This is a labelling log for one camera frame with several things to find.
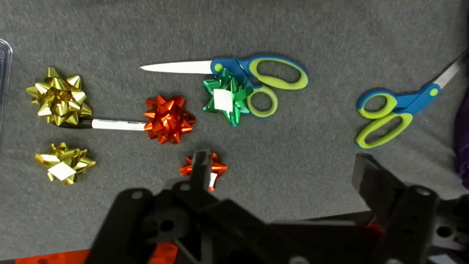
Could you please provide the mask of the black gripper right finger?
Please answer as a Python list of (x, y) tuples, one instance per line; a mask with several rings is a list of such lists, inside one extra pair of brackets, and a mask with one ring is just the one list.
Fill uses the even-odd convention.
[(406, 186), (371, 153), (355, 155), (352, 181), (378, 219), (389, 219)]

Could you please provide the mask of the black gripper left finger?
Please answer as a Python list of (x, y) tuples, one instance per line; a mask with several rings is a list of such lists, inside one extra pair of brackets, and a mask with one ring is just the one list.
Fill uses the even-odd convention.
[(200, 149), (192, 156), (191, 181), (200, 188), (207, 190), (211, 177), (211, 152), (208, 149)]

